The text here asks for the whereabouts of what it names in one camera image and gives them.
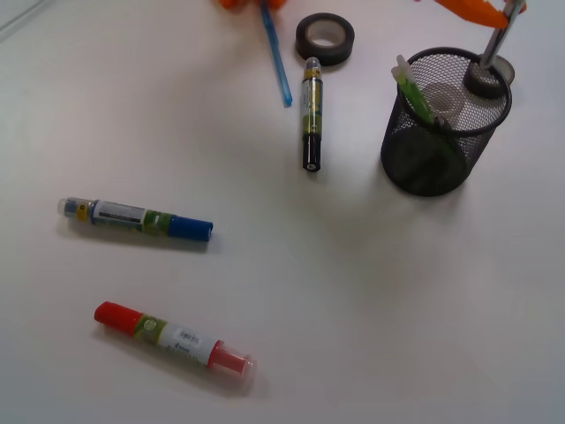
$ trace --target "red pen cap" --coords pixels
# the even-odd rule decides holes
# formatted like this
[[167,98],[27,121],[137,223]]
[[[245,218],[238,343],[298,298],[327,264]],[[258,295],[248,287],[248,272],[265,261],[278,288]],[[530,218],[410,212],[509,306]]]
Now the red pen cap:
[[251,355],[242,355],[235,349],[226,346],[222,340],[218,340],[210,354],[207,366],[208,368],[223,368],[247,378],[255,368],[255,360]]
[[143,314],[117,303],[104,302],[94,311],[94,319],[112,329],[119,329],[133,337],[133,331]]

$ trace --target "blue pen cap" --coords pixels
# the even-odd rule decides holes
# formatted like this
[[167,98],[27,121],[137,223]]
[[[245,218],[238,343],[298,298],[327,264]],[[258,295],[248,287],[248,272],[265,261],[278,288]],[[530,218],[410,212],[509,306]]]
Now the blue pen cap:
[[174,215],[170,218],[169,237],[209,241],[213,228],[214,225],[208,221]]

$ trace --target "green label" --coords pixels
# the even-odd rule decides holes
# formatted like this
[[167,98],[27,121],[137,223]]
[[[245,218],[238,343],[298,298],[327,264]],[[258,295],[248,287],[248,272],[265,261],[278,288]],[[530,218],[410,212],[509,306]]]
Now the green label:
[[162,329],[165,328],[165,325],[167,325],[166,321],[143,314],[135,326],[133,338],[149,345],[157,346],[159,336],[161,335]]
[[302,131],[321,135],[322,84],[319,79],[302,83]]
[[168,236],[172,214],[163,214],[156,210],[148,210],[143,220],[143,232],[157,236]]

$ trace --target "tape roll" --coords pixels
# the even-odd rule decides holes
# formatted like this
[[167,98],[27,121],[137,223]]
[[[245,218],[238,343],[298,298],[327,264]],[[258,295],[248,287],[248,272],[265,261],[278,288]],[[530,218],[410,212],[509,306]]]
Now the tape roll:
[[298,54],[304,60],[317,57],[322,66],[345,62],[353,51],[354,40],[353,26],[333,13],[315,13],[297,26]]
[[[494,59],[493,68],[504,77],[508,85],[512,84],[516,72],[508,60],[497,56]],[[503,97],[505,93],[504,86],[488,70],[483,70],[478,64],[474,63],[469,64],[463,84],[474,95],[486,99],[498,99]]]

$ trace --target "metal rod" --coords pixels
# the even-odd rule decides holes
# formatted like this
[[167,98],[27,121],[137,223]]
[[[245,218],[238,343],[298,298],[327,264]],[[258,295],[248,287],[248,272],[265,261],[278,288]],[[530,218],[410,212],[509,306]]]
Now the metal rod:
[[510,27],[512,27],[512,24],[520,14],[524,3],[526,3],[526,0],[508,0],[506,2],[506,6],[504,7],[504,14],[508,18],[508,26],[506,28],[494,30],[493,36],[488,42],[485,53],[483,53],[483,56],[480,60],[481,68],[486,69],[490,68],[493,65],[496,54],[501,48],[502,42],[504,42],[506,35],[509,33]]

